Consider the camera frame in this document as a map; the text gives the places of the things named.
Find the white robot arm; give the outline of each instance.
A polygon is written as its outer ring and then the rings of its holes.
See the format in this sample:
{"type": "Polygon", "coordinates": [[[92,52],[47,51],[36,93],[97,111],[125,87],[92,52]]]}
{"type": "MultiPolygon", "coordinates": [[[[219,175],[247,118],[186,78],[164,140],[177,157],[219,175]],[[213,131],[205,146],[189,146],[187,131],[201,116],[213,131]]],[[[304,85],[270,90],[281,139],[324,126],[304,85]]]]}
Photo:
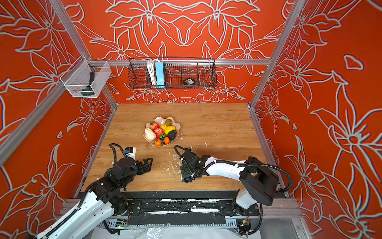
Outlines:
{"type": "Polygon", "coordinates": [[[183,162],[180,171],[182,181],[185,183],[190,183],[203,175],[222,176],[240,181],[245,189],[239,191],[234,200],[236,205],[242,209],[247,209],[255,203],[270,206],[277,193],[288,191],[293,184],[291,176],[283,169],[275,165],[263,164],[255,157],[248,157],[245,161],[226,161],[209,155],[198,157],[191,151],[191,148],[175,145],[174,149],[183,162]],[[183,154],[179,153],[178,148],[184,150],[183,154]],[[276,191],[278,176],[270,168],[276,169],[288,177],[289,184],[286,188],[276,191]]]}
{"type": "Polygon", "coordinates": [[[131,210],[128,202],[120,196],[120,190],[126,190],[126,185],[136,175],[150,172],[152,158],[144,159],[141,163],[135,161],[136,148],[128,147],[123,151],[117,144],[110,144],[109,147],[114,154],[113,167],[106,171],[103,178],[89,185],[81,201],[56,223],[39,233],[37,239],[81,239],[113,214],[123,215],[131,210]],[[119,161],[113,146],[118,146],[122,151],[124,157],[119,161]]]}

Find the green object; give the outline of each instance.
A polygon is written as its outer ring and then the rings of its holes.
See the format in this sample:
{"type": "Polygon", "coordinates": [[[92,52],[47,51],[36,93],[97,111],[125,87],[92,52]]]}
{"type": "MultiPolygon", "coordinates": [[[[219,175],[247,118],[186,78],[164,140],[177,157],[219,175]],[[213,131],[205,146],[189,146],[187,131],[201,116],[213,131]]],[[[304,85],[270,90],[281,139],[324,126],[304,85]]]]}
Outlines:
{"type": "Polygon", "coordinates": [[[176,138],[176,130],[171,130],[168,134],[167,137],[169,140],[174,140],[176,138]]]}
{"type": "Polygon", "coordinates": [[[172,125],[172,121],[171,121],[170,119],[167,119],[167,120],[166,120],[166,125],[167,125],[167,126],[172,125]]]}

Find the white cable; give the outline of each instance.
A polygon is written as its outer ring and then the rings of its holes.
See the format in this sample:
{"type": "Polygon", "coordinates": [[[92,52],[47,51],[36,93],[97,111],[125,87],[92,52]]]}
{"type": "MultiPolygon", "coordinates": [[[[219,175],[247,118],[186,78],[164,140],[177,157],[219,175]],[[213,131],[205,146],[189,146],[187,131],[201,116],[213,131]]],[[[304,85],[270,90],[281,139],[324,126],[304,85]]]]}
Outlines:
{"type": "Polygon", "coordinates": [[[157,79],[155,78],[155,74],[154,74],[154,62],[159,62],[159,60],[158,59],[147,60],[147,70],[148,70],[149,75],[150,75],[151,84],[153,86],[156,86],[157,85],[157,79]]]}

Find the black wire basket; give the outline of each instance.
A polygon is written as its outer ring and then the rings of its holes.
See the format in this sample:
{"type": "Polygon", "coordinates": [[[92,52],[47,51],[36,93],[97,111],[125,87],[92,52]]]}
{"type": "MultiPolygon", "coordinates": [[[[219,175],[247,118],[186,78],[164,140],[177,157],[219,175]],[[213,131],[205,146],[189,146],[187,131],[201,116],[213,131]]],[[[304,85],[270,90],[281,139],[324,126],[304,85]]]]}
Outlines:
{"type": "Polygon", "coordinates": [[[163,62],[164,85],[153,86],[147,70],[147,60],[151,58],[130,58],[128,66],[129,86],[133,89],[213,89],[217,83],[215,59],[161,57],[163,62]]]}

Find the red wall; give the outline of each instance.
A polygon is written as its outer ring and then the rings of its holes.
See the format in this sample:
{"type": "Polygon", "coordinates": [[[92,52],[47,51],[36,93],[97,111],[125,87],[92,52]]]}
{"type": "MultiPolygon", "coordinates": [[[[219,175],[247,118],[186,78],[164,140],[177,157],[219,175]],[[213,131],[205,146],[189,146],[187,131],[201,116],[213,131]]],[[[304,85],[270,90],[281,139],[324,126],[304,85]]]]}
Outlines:
{"type": "MultiPolygon", "coordinates": [[[[0,143],[79,57],[49,1],[0,2],[0,143]]],[[[65,92],[0,169],[0,238],[25,238],[73,198],[111,114],[65,92]]]]}
{"type": "Polygon", "coordinates": [[[0,3],[0,144],[79,57],[48,1],[40,3],[0,3]]]}
{"type": "Polygon", "coordinates": [[[377,1],[308,1],[256,106],[314,238],[382,235],[377,1]]]}
{"type": "MultiPolygon", "coordinates": [[[[270,57],[293,1],[63,0],[94,59],[270,57]]],[[[265,66],[218,67],[213,89],[131,89],[125,67],[108,81],[121,103],[250,102],[265,66]]]]}

